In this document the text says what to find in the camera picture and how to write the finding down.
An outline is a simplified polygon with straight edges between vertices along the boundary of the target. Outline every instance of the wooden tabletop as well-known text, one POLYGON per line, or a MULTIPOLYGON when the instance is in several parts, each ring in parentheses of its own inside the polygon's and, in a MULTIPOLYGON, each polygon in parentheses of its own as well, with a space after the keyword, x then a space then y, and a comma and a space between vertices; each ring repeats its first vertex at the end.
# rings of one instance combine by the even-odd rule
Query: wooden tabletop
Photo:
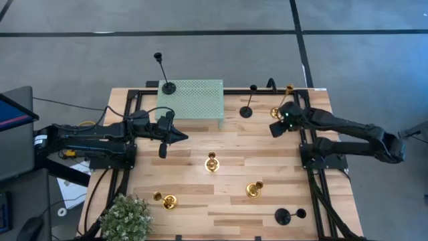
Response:
MULTIPOLYGON (((312 107, 331 112, 327 91, 308 91, 312 107)), ((127 88, 112 89, 109 105, 119 113, 124 112, 127 92, 127 88)), ((253 116, 245 119, 240 117, 239 109, 247 104, 248 98, 248 95, 225 95, 222 130, 215 120, 174 120, 175 127, 189 139, 168 146, 166 159, 158 157, 159 141, 136 140, 138 155, 130 172, 128 194, 135 193, 152 204, 155 233, 149 240, 174 240, 176 234, 183 235, 183 240, 254 240, 255 236, 261 236, 262 240, 318 239, 308 177, 298 151, 300 134, 284 133, 273 138, 269 130, 269 124, 275 122, 270 109, 283 96, 253 96, 250 104, 253 116), (210 151, 215 152, 221 165, 214 173, 204 168, 210 151), (256 181, 264 183, 261 197, 249 199, 245 187, 256 181), (164 210, 152 198, 155 191, 175 195, 179 206, 173 211, 164 210), (307 216, 304 219, 293 216, 290 224, 281 226, 274 218, 278 208, 286 208, 292 214, 303 208, 307 216)), ((286 101, 292 101, 292 97, 288 96, 286 101)), ((143 96, 142 109, 155 106, 156 95, 143 96)), ((150 120, 155 121, 154 113, 150 114, 150 120)), ((120 121, 121 117, 108 110, 105 125, 120 121)), ((335 132, 317 133, 338 140, 335 132)), ((93 172, 88 193, 92 193, 102 172, 93 172)), ((107 172, 94 194, 88 226, 106 205, 111 173, 107 172)), ((362 235, 349 180, 337 170, 326 170, 326 176, 334 209, 354 233, 362 235)), ((80 218, 80 232, 89 196, 80 218)), ((328 236, 326 213, 321 209, 328 236)))

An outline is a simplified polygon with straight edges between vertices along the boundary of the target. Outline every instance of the black round base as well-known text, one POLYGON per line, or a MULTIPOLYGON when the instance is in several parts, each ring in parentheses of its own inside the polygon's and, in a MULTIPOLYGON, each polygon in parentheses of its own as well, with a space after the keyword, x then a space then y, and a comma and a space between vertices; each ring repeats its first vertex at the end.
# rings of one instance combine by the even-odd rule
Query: black round base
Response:
POLYGON ((275 212, 275 220, 281 225, 287 225, 292 220, 292 216, 287 209, 280 208, 275 212))
POLYGON ((251 109, 251 107, 246 107, 243 106, 240 110, 239 110, 239 114, 243 117, 243 118, 249 118, 253 115, 253 110, 251 109))
POLYGON ((164 94, 172 94, 175 92, 175 89, 176 89, 175 84, 171 82, 168 82, 162 85, 162 92, 164 94))

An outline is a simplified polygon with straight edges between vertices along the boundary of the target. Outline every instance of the green plant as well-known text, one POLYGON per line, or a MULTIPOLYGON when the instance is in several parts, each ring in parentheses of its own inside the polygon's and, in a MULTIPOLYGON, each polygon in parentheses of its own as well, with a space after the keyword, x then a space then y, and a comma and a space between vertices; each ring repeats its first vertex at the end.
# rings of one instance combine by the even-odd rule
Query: green plant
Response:
POLYGON ((141 241, 153 233, 148 203, 134 195, 119 195, 101 218, 102 237, 108 241, 141 241))

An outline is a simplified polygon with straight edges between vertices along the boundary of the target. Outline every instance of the concrete floor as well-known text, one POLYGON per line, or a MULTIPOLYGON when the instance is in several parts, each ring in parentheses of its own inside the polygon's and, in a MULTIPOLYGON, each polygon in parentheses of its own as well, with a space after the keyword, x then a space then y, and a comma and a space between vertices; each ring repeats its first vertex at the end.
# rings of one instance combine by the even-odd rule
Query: concrete floor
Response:
MULTIPOLYGON (((428 2, 422 0, 297 4, 303 30, 428 29, 428 2)), ((293 28, 286 0, 14 0, 0 22, 0 32, 293 28)), ((304 41, 314 85, 328 89, 336 116, 391 133, 428 120, 428 35, 307 35, 304 41)), ((162 78, 155 52, 164 54, 170 79, 220 78, 225 86, 242 87, 263 86, 272 77, 279 86, 305 86, 294 35, 13 37, 0 38, 0 92, 30 85, 37 97, 102 108, 111 88, 162 78)), ((41 117, 37 129, 100 114, 40 101, 34 111, 41 117)), ((426 144, 406 142, 407 161, 398 165, 348 157, 362 229, 370 239, 428 236, 426 144)), ((51 200, 58 201, 58 185, 52 180, 51 186, 51 200)), ((56 236, 75 234, 81 208, 64 218, 53 215, 56 236)))

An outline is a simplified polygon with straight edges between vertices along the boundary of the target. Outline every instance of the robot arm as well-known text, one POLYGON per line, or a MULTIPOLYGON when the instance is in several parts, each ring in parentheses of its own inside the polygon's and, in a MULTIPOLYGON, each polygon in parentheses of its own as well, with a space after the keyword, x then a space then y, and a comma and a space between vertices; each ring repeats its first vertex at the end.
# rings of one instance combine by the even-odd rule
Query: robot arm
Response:
POLYGON ((148 113, 139 110, 121 123, 113 123, 107 127, 53 124, 35 132, 35 152, 37 156, 47 157, 62 149, 73 149, 83 151, 94 158, 109 157, 123 161, 136 153, 135 137, 142 137, 160 140, 162 144, 159 157, 165 158, 167 144, 189 138, 174 127, 173 117, 174 114, 169 111, 157 123, 150 123, 148 113))
POLYGON ((386 163, 400 163, 405 158, 405 145, 396 136, 374 125, 363 125, 333 116, 328 111, 317 108, 301 109, 294 102, 287 102, 278 111, 282 120, 270 125, 273 137, 286 131, 301 128, 317 131, 336 131, 368 141, 367 143, 333 142, 318 137, 311 149, 314 155, 325 157, 329 154, 368 155, 386 163))

